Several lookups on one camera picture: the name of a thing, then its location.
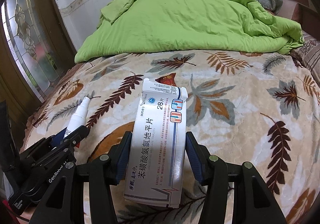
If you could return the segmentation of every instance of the blue gripper pad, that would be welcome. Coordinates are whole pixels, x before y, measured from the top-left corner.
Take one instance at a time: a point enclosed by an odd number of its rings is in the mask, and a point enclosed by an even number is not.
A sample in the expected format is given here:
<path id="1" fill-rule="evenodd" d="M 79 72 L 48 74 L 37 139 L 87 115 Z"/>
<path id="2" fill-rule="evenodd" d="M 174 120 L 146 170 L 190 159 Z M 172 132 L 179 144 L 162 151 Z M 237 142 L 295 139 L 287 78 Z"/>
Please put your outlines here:
<path id="1" fill-rule="evenodd" d="M 63 137 L 64 137 L 64 134 L 65 134 L 65 132 L 66 132 L 66 129 L 67 129 L 67 128 L 61 130 L 58 134 L 56 134 L 56 135 L 52 138 L 52 140 L 51 140 L 51 146 L 52 146 L 52 147 L 58 147 L 59 145 L 62 144 L 62 142 L 63 142 Z"/>
<path id="2" fill-rule="evenodd" d="M 198 156 L 195 145 L 197 145 L 198 148 L 200 149 L 193 134 L 191 132 L 187 132 L 186 133 L 186 152 L 188 155 L 188 159 L 191 165 L 193 175 L 195 176 L 195 179 L 199 183 L 202 183 L 204 181 L 204 177 L 202 173 L 202 162 Z"/>
<path id="3" fill-rule="evenodd" d="M 120 154 L 118 154 L 117 163 L 116 163 L 116 182 L 119 184 L 124 172 L 127 168 L 129 161 L 129 152 L 131 146 L 132 133 L 125 132 L 124 137 L 122 138 L 117 150 L 119 149 Z"/>

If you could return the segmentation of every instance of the metal screw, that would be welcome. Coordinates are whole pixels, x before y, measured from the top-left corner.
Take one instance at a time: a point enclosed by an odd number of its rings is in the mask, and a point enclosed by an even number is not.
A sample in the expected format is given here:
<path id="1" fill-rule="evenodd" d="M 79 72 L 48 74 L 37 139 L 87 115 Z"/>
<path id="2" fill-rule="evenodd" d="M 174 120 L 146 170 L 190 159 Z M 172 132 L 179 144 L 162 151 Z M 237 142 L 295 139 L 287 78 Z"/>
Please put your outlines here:
<path id="1" fill-rule="evenodd" d="M 209 160 L 210 160 L 210 161 L 216 162 L 218 159 L 219 159 L 219 157 L 216 156 L 216 155 L 210 155 L 210 156 L 209 156 Z"/>
<path id="2" fill-rule="evenodd" d="M 73 166 L 74 166 L 73 162 L 68 162 L 68 163 L 66 163 L 66 168 L 67 168 L 67 169 L 70 169 L 70 168 L 72 168 Z"/>
<path id="3" fill-rule="evenodd" d="M 108 160 L 109 159 L 109 155 L 101 155 L 100 156 L 100 160 L 101 161 L 106 161 L 106 160 Z"/>
<path id="4" fill-rule="evenodd" d="M 252 163 L 250 163 L 250 162 L 245 162 L 245 163 L 244 163 L 244 166 L 245 166 L 246 168 L 250 169 L 250 168 L 252 168 Z"/>

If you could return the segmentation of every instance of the blue logo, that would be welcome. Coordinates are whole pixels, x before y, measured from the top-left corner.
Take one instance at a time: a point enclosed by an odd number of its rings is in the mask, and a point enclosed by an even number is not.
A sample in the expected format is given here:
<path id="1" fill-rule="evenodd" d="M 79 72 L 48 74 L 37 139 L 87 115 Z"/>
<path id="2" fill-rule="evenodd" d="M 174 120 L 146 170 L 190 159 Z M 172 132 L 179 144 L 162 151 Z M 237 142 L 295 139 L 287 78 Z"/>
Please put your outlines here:
<path id="1" fill-rule="evenodd" d="M 156 102 L 156 100 L 153 97 L 149 98 L 149 103 L 150 104 L 153 104 L 154 102 Z"/>

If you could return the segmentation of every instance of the frosted glass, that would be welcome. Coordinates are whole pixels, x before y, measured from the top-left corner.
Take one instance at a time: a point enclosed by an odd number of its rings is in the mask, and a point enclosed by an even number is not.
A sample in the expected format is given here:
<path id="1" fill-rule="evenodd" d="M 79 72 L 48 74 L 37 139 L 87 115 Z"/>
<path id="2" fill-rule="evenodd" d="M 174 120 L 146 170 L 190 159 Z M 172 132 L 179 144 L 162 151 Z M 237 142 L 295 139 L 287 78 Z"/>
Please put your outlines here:
<path id="1" fill-rule="evenodd" d="M 55 69 L 52 67 L 46 53 L 44 52 L 43 47 L 40 43 L 36 45 L 36 54 L 37 54 L 37 61 L 47 76 L 47 78 L 50 81 L 55 81 L 55 79 L 58 77 L 58 74 L 56 73 Z"/>
<path id="2" fill-rule="evenodd" d="M 2 23 L 4 23 L 5 22 L 4 3 L 1 5 L 1 16 L 2 16 Z"/>
<path id="3" fill-rule="evenodd" d="M 28 10 L 24 11 L 24 20 L 27 24 L 29 24 L 30 26 L 33 25 L 33 22 L 31 20 L 31 16 Z"/>
<path id="4" fill-rule="evenodd" d="M 45 94 L 46 96 L 48 96 L 52 90 L 54 90 L 54 88 L 50 86 L 50 87 L 48 87 L 48 89 L 45 91 L 44 94 Z"/>
<path id="5" fill-rule="evenodd" d="M 13 59 L 16 61 L 18 59 L 18 57 L 17 57 L 16 52 L 14 51 L 14 47 L 13 47 L 12 42 L 10 40 L 8 41 L 8 45 L 9 45 L 11 54 L 13 56 Z"/>
<path id="6" fill-rule="evenodd" d="M 38 38 L 38 35 L 37 35 L 36 31 L 35 31 L 35 27 L 34 27 L 34 26 L 31 26 L 31 27 L 30 27 L 30 38 L 33 40 L 34 45 L 37 45 L 38 43 L 40 43 L 39 38 Z"/>
<path id="7" fill-rule="evenodd" d="M 13 36 L 16 36 L 16 35 L 17 35 L 17 30 L 18 30 L 18 25 L 17 25 L 14 17 L 12 17 L 12 18 L 9 20 L 9 23 L 10 23 L 12 35 L 13 35 Z"/>
<path id="8" fill-rule="evenodd" d="M 10 34 L 8 32 L 8 27 L 7 27 L 7 23 L 6 22 L 3 24 L 3 29 L 4 29 L 5 38 L 7 39 L 7 41 L 9 41 L 10 40 Z"/>
<path id="9" fill-rule="evenodd" d="M 9 19 L 14 17 L 16 10 L 17 0 L 7 0 L 7 13 Z"/>
<path id="10" fill-rule="evenodd" d="M 16 42 L 17 48 L 20 52 L 20 55 L 22 56 L 23 54 L 25 54 L 26 49 L 24 48 L 22 39 L 20 39 L 18 36 L 15 36 L 14 41 Z"/>
<path id="11" fill-rule="evenodd" d="M 30 79 L 31 83 L 33 84 L 33 86 L 36 88 L 36 90 L 39 92 L 39 94 L 45 98 L 45 94 L 43 93 L 43 91 L 40 89 L 39 85 L 37 84 L 37 82 L 35 81 L 35 79 L 33 78 L 33 76 L 31 75 L 30 71 L 28 70 L 26 64 L 23 61 L 23 58 L 21 57 L 20 53 L 18 51 L 16 51 L 17 56 L 18 56 L 18 60 L 23 68 L 23 70 L 25 71 L 26 75 L 28 76 L 28 78 Z"/>
<path id="12" fill-rule="evenodd" d="M 30 88 L 32 89 L 32 91 L 36 94 L 36 96 L 39 98 L 39 100 L 41 102 L 44 102 L 44 99 L 42 98 L 42 96 L 39 94 L 39 92 L 37 91 L 37 89 L 34 87 L 34 85 L 31 83 L 31 80 L 29 79 L 29 77 L 27 76 L 26 72 L 24 71 L 21 63 L 19 60 L 16 60 L 16 64 L 21 72 L 21 74 L 23 75 L 24 79 L 26 80 L 26 82 L 28 83 L 28 85 L 30 86 Z"/>
<path id="13" fill-rule="evenodd" d="M 28 67 L 31 75 L 35 79 L 35 81 L 38 83 L 41 90 L 44 92 L 49 87 L 49 81 L 45 74 L 43 73 L 41 67 L 39 66 L 38 62 L 33 59 L 29 55 L 29 53 L 25 53 L 22 55 L 23 61 L 25 62 L 26 66 Z"/>

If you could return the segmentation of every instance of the black device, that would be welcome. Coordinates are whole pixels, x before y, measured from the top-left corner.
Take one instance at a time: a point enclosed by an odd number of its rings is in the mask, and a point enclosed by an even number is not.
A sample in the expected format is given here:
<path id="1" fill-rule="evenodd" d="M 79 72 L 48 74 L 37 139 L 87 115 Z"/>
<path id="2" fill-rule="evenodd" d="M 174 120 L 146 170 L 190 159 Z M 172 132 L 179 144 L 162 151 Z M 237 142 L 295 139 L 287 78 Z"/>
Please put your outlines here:
<path id="1" fill-rule="evenodd" d="M 19 154 L 12 138 L 6 102 L 0 103 L 0 166 L 12 188 L 8 203 L 14 213 L 21 215 L 31 203 L 38 204 L 64 165 L 75 163 L 74 146 L 89 131 L 80 126 L 63 139 L 65 130 L 42 138 Z"/>
<path id="2" fill-rule="evenodd" d="M 118 185 L 129 160 L 131 132 L 107 155 L 91 163 L 66 164 L 39 202 L 30 224 L 84 224 L 83 182 L 89 182 L 92 224 L 117 224 L 110 185 Z M 186 152 L 195 179 L 208 186 L 199 224 L 223 224 L 228 182 L 234 182 L 232 224 L 286 224 L 284 215 L 264 180 L 250 162 L 225 163 L 186 133 Z"/>

